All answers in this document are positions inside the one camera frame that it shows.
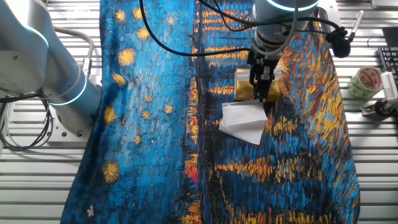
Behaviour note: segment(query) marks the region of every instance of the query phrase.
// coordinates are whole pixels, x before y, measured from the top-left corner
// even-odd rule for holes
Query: keyboard
[[[392,57],[398,56],[398,47],[379,47],[377,50],[380,57],[380,62],[382,66],[383,72],[387,71],[387,67],[389,66],[389,60]],[[395,58],[391,63],[391,72],[394,77],[394,80],[398,84],[398,58]]]

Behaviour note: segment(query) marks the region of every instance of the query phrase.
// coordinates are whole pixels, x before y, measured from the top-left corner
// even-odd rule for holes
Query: blue fabric
[[[146,1],[171,49],[249,46],[195,1]],[[251,1],[222,2],[250,18]],[[103,101],[61,223],[356,223],[359,185],[338,80],[323,38],[303,33],[280,64],[260,146],[218,131],[246,52],[173,55],[136,0],[101,0]]]

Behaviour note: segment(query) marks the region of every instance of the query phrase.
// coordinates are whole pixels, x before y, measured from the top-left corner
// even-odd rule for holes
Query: white pen
[[[363,17],[364,13],[365,12],[363,10],[361,10],[359,12],[358,17],[356,18],[355,25],[354,25],[353,29],[351,30],[351,34],[349,35],[348,41],[352,42],[354,40],[355,33],[358,30],[358,28],[359,28],[359,24],[361,23],[361,20],[362,20],[362,17]]]

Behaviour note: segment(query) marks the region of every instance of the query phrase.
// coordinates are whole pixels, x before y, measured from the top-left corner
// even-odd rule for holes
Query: yellow object
[[[237,68],[235,73],[235,100],[245,101],[253,100],[254,88],[249,82],[249,71],[247,68]],[[240,72],[247,72],[247,74],[237,74]],[[268,97],[266,102],[274,103],[280,98],[279,82],[272,81],[269,87]]]
[[[244,101],[244,100],[253,100],[253,86],[249,83],[249,81],[237,81],[235,83],[236,93],[235,100]],[[271,86],[269,87],[267,102],[276,102],[279,100],[280,90],[279,90],[279,82],[273,81]]]

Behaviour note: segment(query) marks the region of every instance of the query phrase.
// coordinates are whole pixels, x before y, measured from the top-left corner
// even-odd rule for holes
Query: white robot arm
[[[84,70],[89,69],[77,64],[55,34],[41,0],[0,0],[0,90],[14,96],[40,93],[67,129],[90,131],[101,90]]]

